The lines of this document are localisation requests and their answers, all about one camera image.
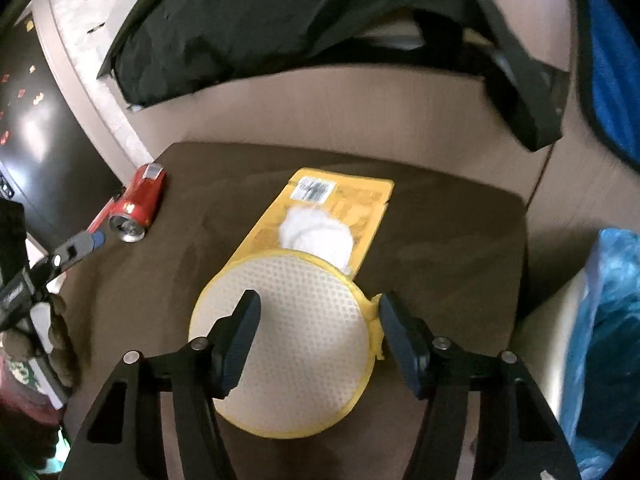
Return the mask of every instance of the dark green fabric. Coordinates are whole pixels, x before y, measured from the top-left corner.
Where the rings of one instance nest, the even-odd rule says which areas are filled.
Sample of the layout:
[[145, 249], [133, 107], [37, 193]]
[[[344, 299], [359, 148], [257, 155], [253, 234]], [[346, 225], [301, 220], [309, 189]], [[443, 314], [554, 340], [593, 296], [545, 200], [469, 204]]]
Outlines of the dark green fabric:
[[132, 104], [150, 106], [231, 79], [310, 64], [395, 62], [385, 50], [361, 59], [354, 50], [348, 59], [327, 51], [390, 12], [413, 9], [428, 45], [417, 53], [420, 59], [405, 62], [469, 73], [464, 60], [471, 47], [463, 45], [462, 30], [471, 28], [492, 41], [508, 64], [507, 75], [490, 62], [475, 75], [486, 79], [489, 97], [518, 140], [533, 151], [561, 137], [537, 63], [492, 0], [158, 1], [136, 5], [101, 70], [113, 68]]

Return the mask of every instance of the metal screw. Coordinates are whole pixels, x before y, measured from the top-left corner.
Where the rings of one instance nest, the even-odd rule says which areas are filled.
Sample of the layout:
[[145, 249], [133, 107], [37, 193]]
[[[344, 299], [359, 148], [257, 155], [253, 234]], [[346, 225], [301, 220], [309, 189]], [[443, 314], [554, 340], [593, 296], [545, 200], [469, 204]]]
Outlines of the metal screw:
[[451, 341], [449, 341], [449, 339], [447, 339], [446, 337], [437, 337], [433, 340], [433, 345], [438, 350], [446, 350], [451, 346]]
[[509, 365], [513, 365], [516, 362], [518, 362], [517, 355], [514, 354], [513, 352], [509, 352], [508, 350], [505, 350], [504, 352], [502, 352], [500, 354], [500, 358]]
[[140, 359], [140, 354], [139, 354], [139, 352], [136, 352], [135, 350], [131, 350], [131, 351], [127, 352], [126, 354], [124, 354], [124, 357], [122, 358], [122, 360], [124, 362], [126, 362], [126, 364], [128, 364], [128, 365], [132, 365], [138, 359]]
[[191, 341], [191, 348], [194, 350], [204, 350], [209, 345], [209, 340], [206, 337], [197, 337]]

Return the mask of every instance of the brown fabric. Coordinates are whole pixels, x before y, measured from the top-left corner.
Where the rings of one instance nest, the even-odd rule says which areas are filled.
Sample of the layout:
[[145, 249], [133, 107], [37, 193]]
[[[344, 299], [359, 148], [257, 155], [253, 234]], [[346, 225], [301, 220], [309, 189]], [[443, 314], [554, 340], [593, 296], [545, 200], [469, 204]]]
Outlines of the brown fabric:
[[[175, 144], [158, 159], [168, 186], [139, 243], [113, 236], [69, 272], [62, 296], [82, 368], [66, 410], [74, 436], [122, 355], [186, 343], [200, 291], [299, 168], [390, 178], [388, 211], [356, 278], [372, 296], [396, 290], [437, 334], [497, 354], [510, 338], [526, 243], [522, 200], [503, 190], [400, 164], [240, 144]], [[350, 415], [301, 440], [267, 440], [220, 420], [239, 480], [399, 479], [424, 404], [392, 359], [376, 364]], [[163, 409], [170, 478], [181, 478], [175, 428]]]

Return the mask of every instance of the black glossy surface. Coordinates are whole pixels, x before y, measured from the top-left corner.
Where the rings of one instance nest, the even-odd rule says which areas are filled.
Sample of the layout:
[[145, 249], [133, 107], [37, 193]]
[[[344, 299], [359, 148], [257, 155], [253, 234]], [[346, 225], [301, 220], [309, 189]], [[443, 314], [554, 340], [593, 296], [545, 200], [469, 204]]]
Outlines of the black glossy surface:
[[66, 104], [36, 29], [27, 30], [32, 19], [0, 38], [0, 171], [28, 232], [52, 250], [86, 229], [121, 184]]

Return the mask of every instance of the blue fabric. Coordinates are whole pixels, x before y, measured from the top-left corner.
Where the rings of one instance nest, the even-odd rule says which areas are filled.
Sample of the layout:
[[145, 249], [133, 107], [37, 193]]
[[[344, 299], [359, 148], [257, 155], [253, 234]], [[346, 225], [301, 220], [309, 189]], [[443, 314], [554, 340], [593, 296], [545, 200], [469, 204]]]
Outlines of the blue fabric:
[[609, 140], [640, 164], [640, 49], [608, 0], [588, 0], [593, 108]]
[[559, 421], [582, 478], [597, 480], [640, 421], [640, 235], [604, 229], [585, 271]]

